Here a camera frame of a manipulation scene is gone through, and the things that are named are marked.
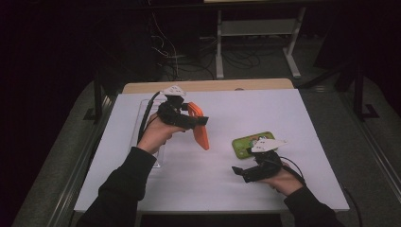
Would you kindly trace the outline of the clear acrylic rack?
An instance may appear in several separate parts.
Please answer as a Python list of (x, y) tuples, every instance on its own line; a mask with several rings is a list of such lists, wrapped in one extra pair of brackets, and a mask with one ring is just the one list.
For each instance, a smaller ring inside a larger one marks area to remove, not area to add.
[[(155, 114), (158, 110), (158, 107), (160, 104), (163, 102), (162, 99), (156, 99), (153, 101), (153, 104), (150, 108), (148, 116), (145, 116), (145, 112), (148, 107), (148, 99), (144, 99), (140, 102), (140, 106), (138, 109), (138, 115), (136, 117), (135, 125), (134, 125), (134, 130), (133, 134), (131, 137), (131, 146), (134, 147), (137, 145), (138, 142), (138, 136), (139, 132), (142, 131), (141, 129), (141, 124), (143, 119), (149, 120), (149, 117), (152, 114)], [(163, 163), (164, 163), (164, 154), (165, 154), (165, 145), (162, 145), (159, 147), (158, 151), (153, 154), (153, 156), (156, 158), (156, 162), (154, 163), (153, 167), (154, 168), (161, 168)]]

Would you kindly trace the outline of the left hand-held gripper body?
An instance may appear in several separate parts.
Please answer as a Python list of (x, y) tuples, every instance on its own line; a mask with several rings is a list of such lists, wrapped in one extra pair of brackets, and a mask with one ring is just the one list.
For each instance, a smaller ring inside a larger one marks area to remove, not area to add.
[(166, 101), (159, 105), (157, 115), (160, 119), (167, 125), (192, 129), (193, 119), (182, 114), (185, 91), (178, 85), (172, 85), (162, 90), (161, 94), (166, 97)]

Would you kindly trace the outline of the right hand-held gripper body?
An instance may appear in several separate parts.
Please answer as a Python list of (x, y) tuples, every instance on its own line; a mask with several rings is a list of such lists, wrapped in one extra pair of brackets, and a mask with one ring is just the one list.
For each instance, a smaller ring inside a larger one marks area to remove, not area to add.
[(249, 181), (257, 182), (270, 178), (277, 174), (282, 168), (282, 163), (276, 150), (288, 142), (269, 138), (258, 139), (251, 148), (251, 154), (257, 162), (249, 173)]

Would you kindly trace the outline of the person's left hand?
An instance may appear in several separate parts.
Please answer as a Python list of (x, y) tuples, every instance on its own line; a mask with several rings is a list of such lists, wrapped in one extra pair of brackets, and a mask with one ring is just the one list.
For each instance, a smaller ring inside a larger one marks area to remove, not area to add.
[(167, 125), (155, 113), (150, 117), (145, 132), (138, 142), (137, 147), (150, 154), (154, 154), (178, 131), (185, 131), (185, 129)]

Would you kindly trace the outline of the person's right hand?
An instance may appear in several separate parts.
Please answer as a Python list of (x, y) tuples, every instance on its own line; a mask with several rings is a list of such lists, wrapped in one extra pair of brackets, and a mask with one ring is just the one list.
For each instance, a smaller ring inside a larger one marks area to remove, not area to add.
[(303, 187), (302, 183), (283, 167), (275, 176), (260, 180), (260, 183), (266, 183), (286, 197)]

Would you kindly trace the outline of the grey metal desk frame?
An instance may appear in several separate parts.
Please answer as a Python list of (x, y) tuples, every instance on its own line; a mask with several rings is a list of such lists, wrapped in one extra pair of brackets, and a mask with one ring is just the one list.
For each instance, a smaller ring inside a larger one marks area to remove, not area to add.
[(257, 35), (289, 35), (290, 40), (287, 46), (283, 48), (288, 68), (295, 79), (301, 77), (301, 73), (293, 59), (294, 50), (303, 20), (306, 8), (300, 8), (298, 15), (290, 19), (264, 19), (264, 20), (242, 20), (225, 21), (222, 19), (222, 11), (218, 11), (217, 22), (217, 54), (216, 77), (223, 79), (223, 60), (221, 54), (221, 40), (223, 37), (234, 36), (257, 36)]

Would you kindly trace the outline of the black metal stand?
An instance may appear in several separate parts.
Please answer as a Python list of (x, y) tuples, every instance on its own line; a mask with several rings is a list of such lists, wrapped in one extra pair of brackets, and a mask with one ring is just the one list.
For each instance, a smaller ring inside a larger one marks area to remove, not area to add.
[(107, 97), (106, 92), (101, 83), (100, 75), (96, 72), (95, 79), (93, 81), (94, 88), (94, 107), (86, 111), (83, 119), (93, 120), (97, 124), (103, 115), (104, 100)]
[(356, 70), (353, 111), (361, 122), (364, 122), (367, 118), (378, 118), (379, 115), (373, 105), (363, 103), (364, 71), (360, 65), (357, 66)]

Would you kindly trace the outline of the aluminium frame rail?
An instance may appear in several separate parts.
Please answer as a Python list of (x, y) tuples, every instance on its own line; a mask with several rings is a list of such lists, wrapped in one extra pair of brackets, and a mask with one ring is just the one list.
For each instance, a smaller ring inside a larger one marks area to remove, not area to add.
[(84, 120), (86, 111), (94, 107), (94, 99), (80, 97), (61, 129), (54, 147), (48, 156), (52, 169), (55, 196), (50, 216), (45, 227), (70, 227), (74, 207), (82, 184), (92, 162), (93, 155), (110, 117), (114, 97), (106, 97), (101, 120)]
[(401, 177), (396, 173), (389, 158), (386, 156), (384, 149), (379, 145), (378, 141), (374, 138), (372, 131), (366, 125), (366, 120), (378, 118), (378, 113), (371, 104), (362, 105), (362, 110), (366, 110), (366, 113), (357, 113), (354, 110), (354, 101), (348, 95), (340, 94), (340, 100), (347, 113), (351, 116), (359, 131), (362, 133), (374, 156), (375, 162), (390, 185), (393, 194), (401, 203)]

